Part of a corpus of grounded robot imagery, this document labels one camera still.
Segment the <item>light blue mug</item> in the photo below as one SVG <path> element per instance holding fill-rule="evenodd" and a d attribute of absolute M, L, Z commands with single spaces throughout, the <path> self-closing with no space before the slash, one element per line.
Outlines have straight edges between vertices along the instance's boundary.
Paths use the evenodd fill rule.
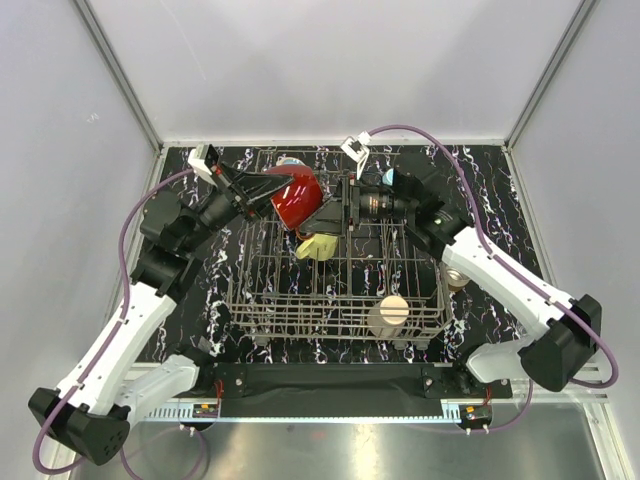
<path fill-rule="evenodd" d="M 394 182 L 394 169 L 387 170 L 381 177 L 381 181 L 386 186 L 392 186 Z"/>

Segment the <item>yellow-green mug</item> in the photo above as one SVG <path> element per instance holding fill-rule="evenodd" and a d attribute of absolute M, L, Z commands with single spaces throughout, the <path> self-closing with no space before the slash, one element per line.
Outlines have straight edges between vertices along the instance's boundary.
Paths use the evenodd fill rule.
<path fill-rule="evenodd" d="M 298 259 L 330 260 L 335 255 L 338 240 L 334 235 L 316 233 L 298 246 L 295 255 Z"/>

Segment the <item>blue butterfly mug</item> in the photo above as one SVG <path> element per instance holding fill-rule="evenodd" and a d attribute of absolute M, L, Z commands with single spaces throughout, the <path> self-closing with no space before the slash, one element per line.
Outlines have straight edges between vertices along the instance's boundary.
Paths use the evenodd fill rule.
<path fill-rule="evenodd" d="M 306 165 L 299 158 L 283 156 L 277 160 L 275 168 L 280 173 L 293 174 L 306 168 Z"/>

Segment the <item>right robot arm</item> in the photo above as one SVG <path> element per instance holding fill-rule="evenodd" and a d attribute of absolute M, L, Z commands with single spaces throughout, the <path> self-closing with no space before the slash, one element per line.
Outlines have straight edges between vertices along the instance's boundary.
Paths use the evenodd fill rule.
<path fill-rule="evenodd" d="M 562 391 L 598 350 L 600 303 L 556 289 L 506 255 L 478 222 L 442 198 L 437 177 L 437 170 L 416 154 L 399 156 L 377 183 L 346 172 L 300 229 L 338 236 L 364 220 L 403 223 L 416 249 L 477 284 L 525 329 L 518 340 L 464 352 L 452 375 L 457 392 L 475 397 L 489 383 L 523 377 Z"/>

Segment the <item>beige paper cup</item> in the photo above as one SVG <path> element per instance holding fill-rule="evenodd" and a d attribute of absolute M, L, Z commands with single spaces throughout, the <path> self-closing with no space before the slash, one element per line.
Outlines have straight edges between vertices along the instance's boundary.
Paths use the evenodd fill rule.
<path fill-rule="evenodd" d="M 390 295 L 377 302 L 366 316 L 371 334 L 378 339 L 396 338 L 409 317 L 407 301 L 398 295 Z"/>

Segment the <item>steel brown tumbler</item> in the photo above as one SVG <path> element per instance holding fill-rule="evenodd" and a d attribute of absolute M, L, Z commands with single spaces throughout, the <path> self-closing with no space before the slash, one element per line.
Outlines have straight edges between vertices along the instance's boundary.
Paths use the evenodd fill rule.
<path fill-rule="evenodd" d="M 444 278 L 451 292 L 458 292 L 464 289 L 470 282 L 468 276 L 450 266 L 445 267 Z"/>

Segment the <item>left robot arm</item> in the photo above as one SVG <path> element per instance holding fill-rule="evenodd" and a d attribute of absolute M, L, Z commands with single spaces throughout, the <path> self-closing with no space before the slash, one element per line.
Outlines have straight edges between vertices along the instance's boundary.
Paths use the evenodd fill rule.
<path fill-rule="evenodd" d="M 183 170 L 134 206 L 149 247 L 133 270 L 119 261 L 123 299 L 78 364 L 53 388 L 39 387 L 28 407 L 40 425 L 32 462 L 42 474 L 83 461 L 109 462 L 131 430 L 170 398 L 209 394 L 215 373 L 207 353 L 186 346 L 132 384 L 124 378 L 140 351 L 176 309 L 202 268 L 199 249 L 239 216 L 260 219 L 273 197 L 294 184 L 287 172 L 255 173 L 224 164 Z"/>

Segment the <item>red mug cream interior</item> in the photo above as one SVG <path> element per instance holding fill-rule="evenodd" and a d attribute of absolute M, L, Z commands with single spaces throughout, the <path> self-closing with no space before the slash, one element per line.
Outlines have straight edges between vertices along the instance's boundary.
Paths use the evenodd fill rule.
<path fill-rule="evenodd" d="M 272 198 L 272 205 L 288 230 L 298 228 L 323 204 L 323 191 L 312 169 L 304 164 L 283 164 L 267 170 L 271 175 L 290 175 L 293 182 Z"/>

